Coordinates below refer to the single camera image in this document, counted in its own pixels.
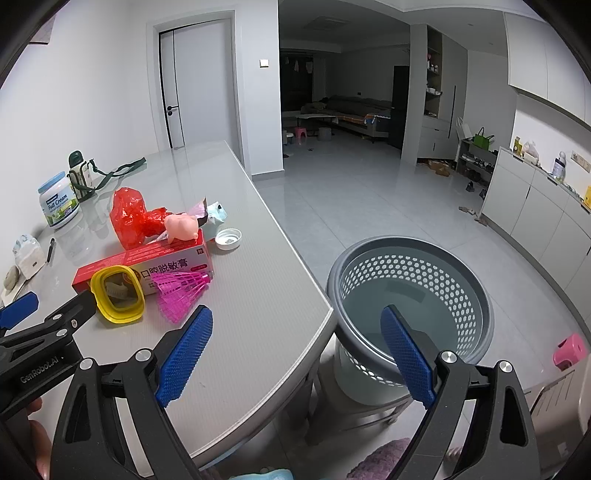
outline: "green bag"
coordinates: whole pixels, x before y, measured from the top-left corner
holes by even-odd
[[[474,140],[472,140],[472,142],[480,148],[483,148],[484,150],[488,150],[489,145],[491,144],[491,138],[494,138],[494,135],[491,135],[490,137],[485,137],[484,136],[484,127],[482,127],[478,133],[476,135],[474,135]]]

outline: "yellow lid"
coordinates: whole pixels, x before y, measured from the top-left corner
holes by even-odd
[[[144,314],[144,292],[129,267],[114,265],[99,270],[90,279],[90,290],[100,312],[110,322],[134,322]]]

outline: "plastic stool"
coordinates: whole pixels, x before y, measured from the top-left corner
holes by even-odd
[[[304,127],[296,127],[295,128],[295,137],[297,138],[297,141],[299,143],[301,143],[301,136],[303,135],[304,137],[306,137],[306,139],[308,138],[308,133],[306,131],[306,129]]]
[[[574,333],[558,345],[552,360],[561,371],[572,367],[575,363],[587,356],[587,347],[581,337]]]

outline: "jar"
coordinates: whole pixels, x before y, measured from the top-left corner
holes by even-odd
[[[50,227],[59,228],[78,213],[80,204],[65,171],[59,172],[41,185],[37,191],[41,209]]]

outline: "gray tabletop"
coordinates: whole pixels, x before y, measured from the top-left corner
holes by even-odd
[[[148,209],[173,212],[207,196],[208,203],[224,206],[225,226],[242,231],[236,250],[210,247],[215,277],[199,302],[213,312],[213,334],[183,395],[167,408],[189,454],[205,465],[253,435],[285,403],[328,342],[333,310],[229,147],[211,142],[150,155],[145,167],[84,202],[66,226],[46,229],[39,238],[47,249],[55,237],[54,256],[26,288],[37,293],[40,306],[19,328],[42,321],[74,296],[78,267],[122,251],[108,215],[120,186],[139,190]],[[84,356],[106,364],[153,348],[173,328],[150,295],[139,322],[113,326],[95,316],[74,338]],[[69,383],[47,393],[36,416],[50,437]],[[149,475],[126,403],[118,406],[138,472]]]

